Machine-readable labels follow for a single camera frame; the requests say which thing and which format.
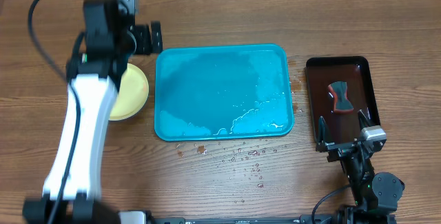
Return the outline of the orange green scrub sponge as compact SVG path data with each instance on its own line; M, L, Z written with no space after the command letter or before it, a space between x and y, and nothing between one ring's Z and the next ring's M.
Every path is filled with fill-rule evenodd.
M335 81L328 85L328 91L333 99L333 112L346 114L353 111L353 105L347 98L347 83L345 81Z

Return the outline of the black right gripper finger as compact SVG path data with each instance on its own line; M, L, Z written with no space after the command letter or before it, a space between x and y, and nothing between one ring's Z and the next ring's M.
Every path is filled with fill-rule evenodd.
M323 116L320 116L318 120L318 143L324 145L332 145L334 143L329 127Z
M358 110L358 121L361 130L374 126L374 123L365 116L362 110Z

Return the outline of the yellow plate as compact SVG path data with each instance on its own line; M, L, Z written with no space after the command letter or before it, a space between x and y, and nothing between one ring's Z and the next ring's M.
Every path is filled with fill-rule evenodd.
M110 121L122 121L137 114L149 95L149 82L144 72L129 63L121 78L116 102L110 112Z

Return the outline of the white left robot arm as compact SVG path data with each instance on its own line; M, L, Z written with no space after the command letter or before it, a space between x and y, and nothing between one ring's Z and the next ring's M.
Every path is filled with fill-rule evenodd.
M161 25L138 26L138 0L85 0L85 30L60 71L68 107L40 199L23 204L28 223L153 223L147 210L101 202L101 162L132 55L157 55L154 129L166 141L282 136L294 125L287 55L276 44L164 50Z

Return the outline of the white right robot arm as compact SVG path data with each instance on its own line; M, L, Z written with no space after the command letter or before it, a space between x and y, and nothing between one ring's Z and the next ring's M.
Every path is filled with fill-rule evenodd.
M329 162L338 161L348 179L348 184L324 196L314 206L311 223L360 224L395 223L393 213L398 208L405 184L388 172L375 173L371 156L381 151L387 135L379 125L374 125L364 113L358 112L360 136L352 142L336 144L331 141L331 132L323 117L318 121L316 149L328 153ZM328 198L350 189L354 205L341 205L335 214L317 215L318 207Z

